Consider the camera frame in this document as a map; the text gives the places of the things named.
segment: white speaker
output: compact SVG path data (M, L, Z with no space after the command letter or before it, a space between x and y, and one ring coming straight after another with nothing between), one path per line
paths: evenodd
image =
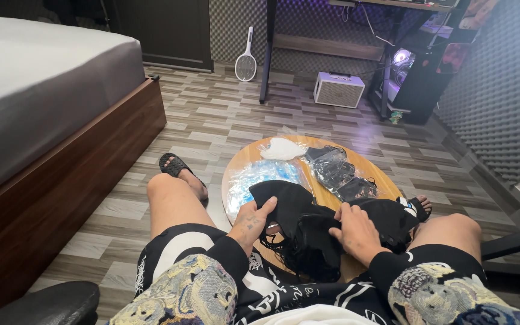
M314 87L314 102L338 107L357 108L365 91L365 84L358 77L319 72Z

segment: wooden bed frame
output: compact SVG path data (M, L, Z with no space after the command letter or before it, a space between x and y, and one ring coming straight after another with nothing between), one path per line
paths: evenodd
M0 307L25 294L164 128L158 79L0 185Z

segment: bed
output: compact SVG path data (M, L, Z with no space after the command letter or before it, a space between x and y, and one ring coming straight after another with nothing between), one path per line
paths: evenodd
M0 18L0 307L26 292L165 123L135 39Z

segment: gray bed sheet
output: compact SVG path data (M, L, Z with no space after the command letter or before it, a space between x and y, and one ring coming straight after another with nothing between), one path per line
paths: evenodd
M133 38L0 18L0 184L143 81Z

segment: black shorts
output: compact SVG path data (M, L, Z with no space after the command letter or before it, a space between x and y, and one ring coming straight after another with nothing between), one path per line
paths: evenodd
M191 254L204 253L214 242L226 235L224 231L202 224L181 224L170 227L155 237L142 250L138 260L136 296L172 264ZM399 256L408 265L440 264L452 268L463 277L478 277L487 285L479 262L460 249L445 245L423 245ZM368 272L349 283L285 284L274 274L255 249L249 256L249 271L238 285L235 324L247 324L264 316L289 309L327 304L349 309L379 324L391 325L396 320L386 297L374 289Z

